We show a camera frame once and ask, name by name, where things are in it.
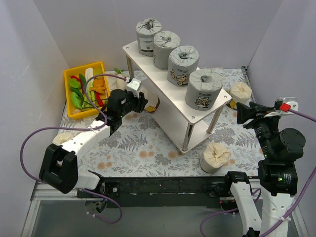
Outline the grey roll with cartoon label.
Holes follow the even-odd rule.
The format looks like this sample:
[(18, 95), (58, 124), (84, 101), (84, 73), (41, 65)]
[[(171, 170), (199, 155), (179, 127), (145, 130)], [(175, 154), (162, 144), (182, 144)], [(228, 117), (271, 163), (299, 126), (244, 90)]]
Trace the grey roll with cartoon label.
[(154, 66), (165, 70), (168, 69), (170, 53), (180, 46), (180, 37), (171, 31), (161, 31), (154, 37), (153, 62)]

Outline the grey roll with QR label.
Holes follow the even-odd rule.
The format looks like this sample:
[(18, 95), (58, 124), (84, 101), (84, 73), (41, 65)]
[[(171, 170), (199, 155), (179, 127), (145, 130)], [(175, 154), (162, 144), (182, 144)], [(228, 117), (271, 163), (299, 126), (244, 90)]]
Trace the grey roll with QR label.
[(161, 23), (155, 18), (147, 18), (136, 25), (139, 53), (153, 57), (154, 37), (162, 31)]

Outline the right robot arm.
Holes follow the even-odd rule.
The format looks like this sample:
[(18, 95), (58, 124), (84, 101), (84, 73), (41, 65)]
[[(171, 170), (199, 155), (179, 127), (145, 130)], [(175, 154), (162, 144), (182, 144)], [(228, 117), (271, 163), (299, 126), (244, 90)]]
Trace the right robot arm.
[(234, 196), (242, 219), (245, 237), (285, 237), (288, 218), (285, 212), (297, 193), (298, 177), (294, 162), (303, 156), (306, 139), (294, 128), (278, 129), (282, 116), (298, 110), (294, 98), (279, 98), (273, 107), (254, 102), (237, 103), (237, 123), (253, 129), (264, 159), (258, 163), (258, 178), (263, 200), (262, 215), (258, 214), (246, 173), (229, 171), (225, 175), (224, 192)]

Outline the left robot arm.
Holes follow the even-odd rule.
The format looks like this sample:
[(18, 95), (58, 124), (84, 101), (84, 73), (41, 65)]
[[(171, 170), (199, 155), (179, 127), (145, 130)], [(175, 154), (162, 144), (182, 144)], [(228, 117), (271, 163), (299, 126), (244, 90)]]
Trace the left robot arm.
[(88, 189), (93, 197), (101, 197), (105, 191), (101, 177), (92, 171), (79, 171), (78, 161), (97, 143), (115, 133), (125, 115), (142, 112), (147, 102), (143, 92), (113, 90), (86, 131), (59, 146), (51, 144), (46, 148), (39, 179), (64, 194), (73, 189)]

